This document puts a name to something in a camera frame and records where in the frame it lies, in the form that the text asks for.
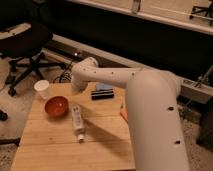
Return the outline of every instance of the bottle cap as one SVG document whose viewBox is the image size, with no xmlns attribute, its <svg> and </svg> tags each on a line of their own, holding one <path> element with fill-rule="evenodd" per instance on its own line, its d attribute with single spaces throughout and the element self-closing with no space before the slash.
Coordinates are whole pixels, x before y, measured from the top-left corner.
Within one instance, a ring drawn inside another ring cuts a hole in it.
<svg viewBox="0 0 213 171">
<path fill-rule="evenodd" d="M 78 138 L 78 142 L 83 142 L 84 141 L 84 134 L 78 134 L 77 138 Z"/>
</svg>

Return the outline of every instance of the black object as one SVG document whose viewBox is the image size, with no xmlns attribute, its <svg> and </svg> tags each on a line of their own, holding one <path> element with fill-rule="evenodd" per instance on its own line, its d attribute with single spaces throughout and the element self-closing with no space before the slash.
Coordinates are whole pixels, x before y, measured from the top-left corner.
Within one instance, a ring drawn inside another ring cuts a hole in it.
<svg viewBox="0 0 213 171">
<path fill-rule="evenodd" d="M 201 119 L 201 132 L 197 144 L 213 149 L 213 97 L 206 104 Z"/>
<path fill-rule="evenodd" d="M 108 99 L 113 97 L 114 97 L 114 92 L 112 89 L 91 91 L 92 100 Z"/>
<path fill-rule="evenodd" d="M 16 146 L 19 146 L 20 140 L 20 138 L 0 139 L 0 145 L 15 144 Z"/>
<path fill-rule="evenodd" d="M 213 23 L 213 0 L 210 0 L 211 3 L 208 7 L 201 7 L 201 6 L 193 6 L 191 15 L 189 16 L 190 19 L 194 18 L 193 14 L 205 13 L 205 17 L 209 16 L 209 25 L 211 26 Z"/>
<path fill-rule="evenodd" d="M 2 110 L 0 110 L 0 120 L 6 121 L 8 119 L 8 116 L 6 113 L 4 113 Z"/>
<path fill-rule="evenodd" d="M 16 94 L 15 86 L 34 71 L 40 79 L 44 79 L 39 68 L 60 66 L 65 68 L 63 63 L 48 63 L 40 61 L 45 59 L 45 55 L 40 53 L 42 47 L 52 39 L 53 34 L 44 25 L 32 21 L 28 15 L 25 1 L 7 0 L 0 3 L 0 31 L 17 24 L 27 22 L 31 28 L 14 35 L 12 37 L 0 40 L 1 57 L 12 58 L 9 62 L 10 72 L 16 71 L 17 67 L 26 68 L 26 70 L 10 85 L 8 93 L 11 96 Z"/>
</svg>

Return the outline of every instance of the chair base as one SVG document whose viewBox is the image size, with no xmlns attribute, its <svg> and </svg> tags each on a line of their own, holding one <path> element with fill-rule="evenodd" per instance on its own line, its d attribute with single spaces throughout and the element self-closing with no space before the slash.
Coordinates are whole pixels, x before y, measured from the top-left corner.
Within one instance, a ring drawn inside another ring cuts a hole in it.
<svg viewBox="0 0 213 171">
<path fill-rule="evenodd" d="M 21 138 L 15 138 L 15 139 L 1 139 L 1 140 L 0 140 L 0 145 L 15 144 L 15 145 L 18 147 L 20 141 L 21 141 Z"/>
<path fill-rule="evenodd" d="M 194 18 L 194 14 L 205 13 L 205 17 L 209 16 L 209 26 L 213 23 L 213 1 L 209 7 L 193 6 L 189 19 Z"/>
<path fill-rule="evenodd" d="M 62 69 L 66 68 L 66 65 L 64 63 L 57 63 L 57 62 L 52 62 L 52 63 L 40 63 L 41 59 L 45 59 L 44 53 L 40 53 L 36 59 L 33 59 L 32 57 L 29 58 L 29 63 L 18 63 L 24 59 L 24 57 L 19 58 L 17 60 L 11 60 L 9 62 L 10 64 L 10 73 L 16 71 L 17 67 L 21 68 L 27 68 L 19 77 L 15 79 L 15 81 L 10 85 L 10 89 L 8 91 L 8 94 L 11 96 L 14 96 L 16 94 L 15 86 L 21 82 L 24 78 L 26 78 L 31 72 L 35 72 L 36 75 L 40 79 L 44 79 L 43 75 L 39 71 L 39 68 L 46 68 L 46 67 L 54 67 L 54 66 L 59 66 Z"/>
</svg>

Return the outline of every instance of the chair wheel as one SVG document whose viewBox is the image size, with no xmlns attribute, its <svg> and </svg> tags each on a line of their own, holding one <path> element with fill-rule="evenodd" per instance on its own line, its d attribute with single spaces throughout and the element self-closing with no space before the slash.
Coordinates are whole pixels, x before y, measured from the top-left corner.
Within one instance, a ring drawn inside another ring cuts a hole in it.
<svg viewBox="0 0 213 171">
<path fill-rule="evenodd" d="M 4 113 L 3 111 L 0 111 L 0 120 L 1 121 L 6 121 L 8 119 L 8 116 L 6 113 Z"/>
<path fill-rule="evenodd" d="M 10 88 L 9 91 L 8 91 L 8 94 L 10 96 L 14 96 L 16 94 L 16 90 L 14 88 Z"/>
</svg>

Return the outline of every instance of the chair armrest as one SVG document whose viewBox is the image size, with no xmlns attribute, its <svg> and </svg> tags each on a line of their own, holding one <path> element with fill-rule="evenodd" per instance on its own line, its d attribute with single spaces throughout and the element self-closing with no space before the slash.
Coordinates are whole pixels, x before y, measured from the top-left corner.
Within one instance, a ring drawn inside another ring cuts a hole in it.
<svg viewBox="0 0 213 171">
<path fill-rule="evenodd" d="M 0 40 L 15 36 L 17 34 L 25 32 L 26 30 L 30 28 L 31 28 L 31 25 L 29 23 L 22 23 L 17 26 L 5 29 L 4 31 L 0 31 Z"/>
</svg>

